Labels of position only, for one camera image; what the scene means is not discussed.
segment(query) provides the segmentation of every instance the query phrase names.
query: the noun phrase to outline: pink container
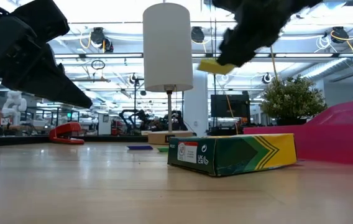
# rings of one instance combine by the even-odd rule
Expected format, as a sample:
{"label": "pink container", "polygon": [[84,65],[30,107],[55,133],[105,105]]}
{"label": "pink container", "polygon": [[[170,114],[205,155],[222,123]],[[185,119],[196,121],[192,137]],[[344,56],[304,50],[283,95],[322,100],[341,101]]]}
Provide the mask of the pink container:
{"label": "pink container", "polygon": [[244,128],[244,134],[293,133],[299,159],[353,164],[353,102],[332,106],[304,125]]}

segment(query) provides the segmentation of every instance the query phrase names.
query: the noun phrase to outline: lamp shade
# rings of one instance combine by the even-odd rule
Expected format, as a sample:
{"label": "lamp shade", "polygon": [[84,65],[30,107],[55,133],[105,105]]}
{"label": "lamp shade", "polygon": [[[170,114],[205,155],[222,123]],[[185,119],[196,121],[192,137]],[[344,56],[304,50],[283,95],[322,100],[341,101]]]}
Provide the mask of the lamp shade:
{"label": "lamp shade", "polygon": [[144,26],[145,89],[165,92],[193,88],[189,11],[178,4],[160,3],[147,8]]}

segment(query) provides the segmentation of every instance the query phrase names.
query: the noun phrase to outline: recycling logo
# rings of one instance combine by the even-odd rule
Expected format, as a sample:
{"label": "recycling logo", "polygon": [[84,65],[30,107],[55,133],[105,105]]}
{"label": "recycling logo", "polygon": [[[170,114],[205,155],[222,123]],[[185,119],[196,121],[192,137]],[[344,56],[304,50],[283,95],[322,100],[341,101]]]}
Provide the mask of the recycling logo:
{"label": "recycling logo", "polygon": [[203,147],[201,147],[201,152],[206,152],[207,151],[207,145],[204,145]]}

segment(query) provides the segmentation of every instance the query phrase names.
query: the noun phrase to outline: monitor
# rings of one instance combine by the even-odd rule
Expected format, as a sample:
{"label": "monitor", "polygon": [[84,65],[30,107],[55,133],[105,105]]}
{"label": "monitor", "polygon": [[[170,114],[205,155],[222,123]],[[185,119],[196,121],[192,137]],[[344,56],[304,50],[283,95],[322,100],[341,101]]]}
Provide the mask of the monitor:
{"label": "monitor", "polygon": [[211,116],[214,118],[250,119],[250,98],[248,95],[211,95]]}

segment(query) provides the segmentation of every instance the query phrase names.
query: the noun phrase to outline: green object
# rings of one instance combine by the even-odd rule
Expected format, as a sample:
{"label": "green object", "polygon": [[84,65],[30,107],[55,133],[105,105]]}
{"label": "green object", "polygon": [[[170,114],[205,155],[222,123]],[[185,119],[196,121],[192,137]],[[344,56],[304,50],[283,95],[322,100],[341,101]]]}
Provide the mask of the green object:
{"label": "green object", "polygon": [[278,78],[265,89],[262,111],[271,118],[300,119],[312,118],[327,108],[321,90],[314,88],[314,83],[302,78]]}
{"label": "green object", "polygon": [[171,138],[168,164],[213,176],[269,170],[296,163],[292,134],[231,138]]}
{"label": "green object", "polygon": [[160,152],[168,152],[168,147],[158,147],[157,149]]}

